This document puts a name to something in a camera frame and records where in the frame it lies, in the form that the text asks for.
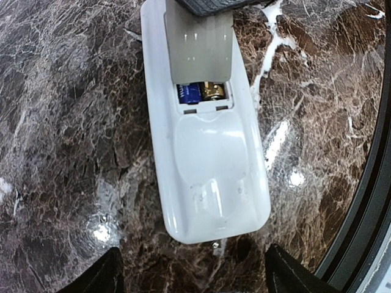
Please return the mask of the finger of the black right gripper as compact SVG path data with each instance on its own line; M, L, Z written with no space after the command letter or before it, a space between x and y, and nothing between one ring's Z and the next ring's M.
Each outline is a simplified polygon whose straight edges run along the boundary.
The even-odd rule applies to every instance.
M196 16L211 16L247 5L270 4L265 0L178 0L179 5Z

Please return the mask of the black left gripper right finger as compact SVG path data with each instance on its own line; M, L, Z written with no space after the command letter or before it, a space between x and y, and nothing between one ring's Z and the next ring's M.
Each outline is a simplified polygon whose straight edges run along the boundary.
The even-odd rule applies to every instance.
M265 269L268 292L338 292L277 244L271 244L265 253Z

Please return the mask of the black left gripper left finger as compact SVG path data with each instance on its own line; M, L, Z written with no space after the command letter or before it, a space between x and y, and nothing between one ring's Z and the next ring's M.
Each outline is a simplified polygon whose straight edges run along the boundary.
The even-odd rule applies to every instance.
M124 291L122 256L118 247L111 247L75 281L66 285L58 293L123 293Z

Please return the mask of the grey battery cover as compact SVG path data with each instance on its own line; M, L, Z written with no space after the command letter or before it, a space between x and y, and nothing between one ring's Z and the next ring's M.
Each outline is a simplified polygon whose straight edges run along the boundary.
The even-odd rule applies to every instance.
M227 82L232 73L233 13L195 16L177 1L165 5L172 82Z

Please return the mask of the gold white AAA battery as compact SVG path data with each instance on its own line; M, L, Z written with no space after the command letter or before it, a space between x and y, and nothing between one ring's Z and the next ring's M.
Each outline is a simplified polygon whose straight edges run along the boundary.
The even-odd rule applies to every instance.
M200 83L200 88L202 99L204 101L214 101L227 98L224 84L205 81Z

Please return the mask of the purple blue AAA battery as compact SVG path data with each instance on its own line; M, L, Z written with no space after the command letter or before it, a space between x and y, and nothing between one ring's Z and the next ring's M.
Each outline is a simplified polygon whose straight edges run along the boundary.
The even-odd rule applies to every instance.
M180 104L198 104L202 101L201 89L198 83L177 85Z

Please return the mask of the white remote control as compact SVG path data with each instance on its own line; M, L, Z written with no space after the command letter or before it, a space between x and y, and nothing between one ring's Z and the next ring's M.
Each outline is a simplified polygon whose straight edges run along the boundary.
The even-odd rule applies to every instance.
M233 31L226 99L180 104L172 82L166 1L141 7L142 49L159 194L167 232L184 244L259 230L271 204L257 114Z

